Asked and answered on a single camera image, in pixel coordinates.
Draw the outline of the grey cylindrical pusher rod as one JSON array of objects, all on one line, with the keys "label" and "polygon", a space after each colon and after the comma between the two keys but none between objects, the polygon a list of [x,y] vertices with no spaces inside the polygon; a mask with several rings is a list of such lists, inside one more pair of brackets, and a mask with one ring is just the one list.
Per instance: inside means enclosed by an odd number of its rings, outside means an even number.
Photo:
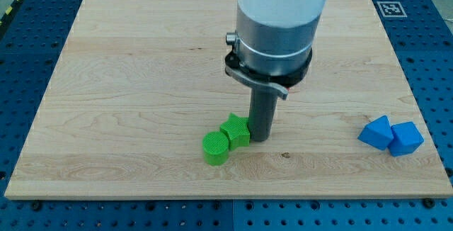
[{"label": "grey cylindrical pusher rod", "polygon": [[269,138],[276,104],[275,94],[257,89],[251,90],[248,129],[252,141],[262,142]]}]

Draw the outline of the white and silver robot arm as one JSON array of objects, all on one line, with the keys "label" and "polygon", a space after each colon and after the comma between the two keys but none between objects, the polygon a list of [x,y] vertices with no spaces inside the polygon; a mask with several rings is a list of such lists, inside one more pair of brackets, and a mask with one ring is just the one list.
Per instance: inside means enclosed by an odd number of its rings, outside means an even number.
[{"label": "white and silver robot arm", "polygon": [[225,72],[251,88],[248,129],[253,141],[268,139],[277,100],[305,77],[326,0],[237,0],[236,29]]}]

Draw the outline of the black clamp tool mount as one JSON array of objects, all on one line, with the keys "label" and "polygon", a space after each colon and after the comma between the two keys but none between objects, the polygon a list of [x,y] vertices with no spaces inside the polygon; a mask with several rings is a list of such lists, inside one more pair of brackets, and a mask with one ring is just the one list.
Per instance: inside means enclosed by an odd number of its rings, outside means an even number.
[{"label": "black clamp tool mount", "polygon": [[282,100],[287,98],[289,88],[297,85],[305,77],[313,56],[312,48],[309,46],[308,55],[300,67],[289,74],[271,76],[253,71],[239,59],[236,50],[239,37],[236,33],[226,34],[226,44],[231,46],[231,52],[225,57],[225,73],[252,90],[270,93],[271,96],[280,97]]}]

